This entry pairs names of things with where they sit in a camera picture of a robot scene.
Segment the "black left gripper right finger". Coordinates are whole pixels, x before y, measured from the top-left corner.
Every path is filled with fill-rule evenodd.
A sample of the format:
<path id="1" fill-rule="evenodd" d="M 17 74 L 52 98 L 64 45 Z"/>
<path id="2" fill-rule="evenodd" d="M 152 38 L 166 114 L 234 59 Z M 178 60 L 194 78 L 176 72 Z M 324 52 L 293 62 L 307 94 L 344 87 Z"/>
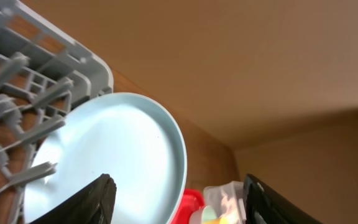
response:
<path id="1" fill-rule="evenodd" d="M 246 224 L 321 224 L 252 174 L 246 175 L 243 200 Z"/>

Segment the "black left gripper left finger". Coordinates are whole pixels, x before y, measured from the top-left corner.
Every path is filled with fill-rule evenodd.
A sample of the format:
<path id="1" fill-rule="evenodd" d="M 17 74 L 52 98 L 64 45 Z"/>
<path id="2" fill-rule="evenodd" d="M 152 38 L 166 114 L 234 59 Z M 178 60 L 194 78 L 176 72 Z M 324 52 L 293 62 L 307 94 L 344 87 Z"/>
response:
<path id="1" fill-rule="evenodd" d="M 113 178 L 108 174 L 101 174 L 31 224 L 110 224 L 116 192 Z"/>

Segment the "large light blue plate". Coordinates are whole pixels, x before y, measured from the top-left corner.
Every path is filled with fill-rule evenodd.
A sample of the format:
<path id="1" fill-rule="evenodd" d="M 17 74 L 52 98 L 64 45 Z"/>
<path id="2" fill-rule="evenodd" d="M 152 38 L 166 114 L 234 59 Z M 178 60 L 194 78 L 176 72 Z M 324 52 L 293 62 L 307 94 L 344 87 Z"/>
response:
<path id="1" fill-rule="evenodd" d="M 101 96 L 70 112 L 39 148 L 34 164 L 44 162 L 56 171 L 26 185 L 27 223 L 102 174 L 117 186 L 113 223 L 169 223 L 186 183 L 180 128 L 163 106 L 135 93 Z"/>

